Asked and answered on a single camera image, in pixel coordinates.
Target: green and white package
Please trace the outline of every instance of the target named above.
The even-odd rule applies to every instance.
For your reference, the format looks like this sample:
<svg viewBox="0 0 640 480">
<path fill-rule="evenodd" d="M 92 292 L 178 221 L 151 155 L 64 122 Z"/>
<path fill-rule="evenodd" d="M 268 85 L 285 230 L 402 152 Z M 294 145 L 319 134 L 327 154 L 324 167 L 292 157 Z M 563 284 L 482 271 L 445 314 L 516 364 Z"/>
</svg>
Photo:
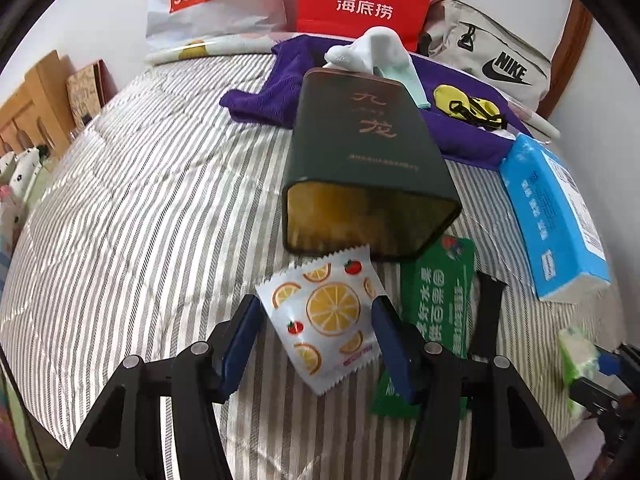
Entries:
<svg viewBox="0 0 640 480">
<path fill-rule="evenodd" d="M 562 355 L 564 387 L 568 390 L 580 377 L 593 381 L 600 371 L 599 354 L 595 345 L 585 338 L 584 333 L 575 326 L 564 328 L 558 332 L 558 344 Z M 573 418 L 579 418 L 584 413 L 584 407 L 571 399 L 568 399 L 568 408 Z"/>
<path fill-rule="evenodd" d="M 402 320 L 414 324 L 426 341 L 438 341 L 458 357 L 466 356 L 466 318 L 476 246 L 471 240 L 443 236 L 415 262 L 401 264 Z M 462 413 L 466 402 L 462 402 Z M 396 393 L 384 371 L 371 409 L 381 416 L 417 418 Z"/>
</svg>

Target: purple sweater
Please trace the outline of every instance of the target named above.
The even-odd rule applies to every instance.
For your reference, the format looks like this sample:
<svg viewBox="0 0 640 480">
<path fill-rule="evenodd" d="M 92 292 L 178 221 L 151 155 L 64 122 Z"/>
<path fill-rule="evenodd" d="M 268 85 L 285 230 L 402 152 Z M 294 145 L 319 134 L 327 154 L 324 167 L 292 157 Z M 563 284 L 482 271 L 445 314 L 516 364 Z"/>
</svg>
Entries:
<svg viewBox="0 0 640 480">
<path fill-rule="evenodd" d="M 302 78 L 306 71 L 325 64 L 324 54 L 329 47 L 348 43 L 306 35 L 279 43 L 272 49 L 277 58 L 262 89 L 257 94 L 231 90 L 222 96 L 220 105 L 229 108 L 231 117 L 241 123 L 273 124 L 293 128 Z M 435 88 L 441 84 L 449 84 L 461 89 L 469 97 L 494 102 L 509 124 L 529 134 L 524 124 L 507 106 L 507 101 L 491 86 L 467 74 L 420 57 L 413 56 L 412 59 L 427 99 L 431 103 Z M 453 119 L 435 106 L 430 110 L 420 110 L 420 113 L 444 158 L 497 171 L 500 162 L 513 145 L 512 140 L 503 139 Z"/>
</svg>

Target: white label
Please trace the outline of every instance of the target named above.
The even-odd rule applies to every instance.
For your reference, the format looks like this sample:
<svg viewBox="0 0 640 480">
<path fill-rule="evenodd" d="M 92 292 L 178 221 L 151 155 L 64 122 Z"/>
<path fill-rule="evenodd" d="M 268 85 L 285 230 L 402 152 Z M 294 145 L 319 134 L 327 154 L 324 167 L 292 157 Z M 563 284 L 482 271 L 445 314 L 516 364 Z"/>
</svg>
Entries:
<svg viewBox="0 0 640 480">
<path fill-rule="evenodd" d="M 553 174 L 556 176 L 556 180 L 558 184 L 560 184 L 562 192 L 571 207 L 571 211 L 574 213 L 585 247 L 587 247 L 587 250 L 591 251 L 591 253 L 604 260 L 604 251 L 602 250 L 602 243 L 596 231 L 596 226 L 593 223 L 593 219 L 591 219 L 589 210 L 571 174 L 545 152 L 542 152 L 542 154 L 545 156 L 545 160 L 551 168 L 551 171 L 553 171 Z"/>
<path fill-rule="evenodd" d="M 545 272 L 545 280 L 547 281 L 556 276 L 556 262 L 551 250 L 542 255 L 542 270 Z"/>
</svg>

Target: white candy wrapper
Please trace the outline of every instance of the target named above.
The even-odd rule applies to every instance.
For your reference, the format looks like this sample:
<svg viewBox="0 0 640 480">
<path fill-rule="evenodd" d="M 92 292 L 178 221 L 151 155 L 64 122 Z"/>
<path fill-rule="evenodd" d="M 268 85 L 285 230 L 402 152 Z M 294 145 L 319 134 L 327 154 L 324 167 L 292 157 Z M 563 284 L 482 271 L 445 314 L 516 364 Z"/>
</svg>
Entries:
<svg viewBox="0 0 640 480">
<path fill-rule="evenodd" d="M 283 270 L 256 291 L 294 368 L 316 395 L 380 355 L 371 303 L 385 290 L 368 246 Z"/>
</svg>

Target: white wall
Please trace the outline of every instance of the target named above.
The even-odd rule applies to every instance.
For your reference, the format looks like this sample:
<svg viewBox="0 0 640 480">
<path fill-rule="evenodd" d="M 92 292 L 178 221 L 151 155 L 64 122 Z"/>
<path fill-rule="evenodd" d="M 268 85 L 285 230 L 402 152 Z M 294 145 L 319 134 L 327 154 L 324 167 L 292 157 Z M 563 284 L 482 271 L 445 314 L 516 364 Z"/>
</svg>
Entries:
<svg viewBox="0 0 640 480">
<path fill-rule="evenodd" d="M 56 0 L 0 74 L 0 104 L 40 58 L 57 49 L 80 69 L 103 59 L 118 89 L 140 74 L 146 54 L 146 0 Z"/>
<path fill-rule="evenodd" d="M 296 0 L 284 0 L 295 23 Z M 553 54 L 571 0 L 468 0 L 524 40 Z M 0 103 L 24 73 L 52 49 L 77 69 L 103 59 L 118 89 L 145 69 L 145 0 L 56 0 L 44 12 L 0 74 Z"/>
<path fill-rule="evenodd" d="M 611 254 L 629 341 L 640 345 L 640 86 L 594 23 L 578 67 L 550 117 L 564 160 Z"/>
</svg>

